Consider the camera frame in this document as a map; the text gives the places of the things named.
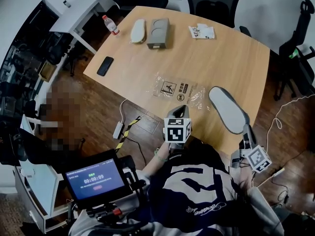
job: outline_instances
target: tablet screen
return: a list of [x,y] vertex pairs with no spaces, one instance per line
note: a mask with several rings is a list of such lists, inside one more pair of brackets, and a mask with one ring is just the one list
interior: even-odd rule
[[113,159],[67,172],[66,177],[78,200],[124,186]]

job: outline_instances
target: tablet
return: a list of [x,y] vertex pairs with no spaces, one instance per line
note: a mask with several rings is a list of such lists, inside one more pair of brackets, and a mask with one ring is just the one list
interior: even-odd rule
[[106,204],[132,193],[114,150],[83,158],[75,164],[63,176],[80,209]]

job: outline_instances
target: clear plastic bag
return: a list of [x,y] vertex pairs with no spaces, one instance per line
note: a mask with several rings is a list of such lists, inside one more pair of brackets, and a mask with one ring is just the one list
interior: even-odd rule
[[209,90],[197,82],[157,75],[152,88],[153,96],[178,102],[191,108],[210,109],[210,101],[206,96]]

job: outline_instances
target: desk leg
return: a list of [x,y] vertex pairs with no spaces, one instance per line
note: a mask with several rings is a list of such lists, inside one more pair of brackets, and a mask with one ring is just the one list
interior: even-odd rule
[[82,45],[84,45],[87,49],[89,49],[93,54],[96,54],[96,50],[90,46],[83,38],[81,38],[77,33],[74,31],[70,32],[70,34],[78,40]]

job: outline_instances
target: white insole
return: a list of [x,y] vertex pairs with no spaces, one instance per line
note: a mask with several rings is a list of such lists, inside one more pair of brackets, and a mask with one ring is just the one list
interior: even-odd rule
[[131,30],[130,38],[132,43],[140,43],[145,35],[145,20],[138,19]]
[[226,128],[235,134],[243,132],[246,118],[244,112],[219,87],[209,92],[209,98],[217,109]]

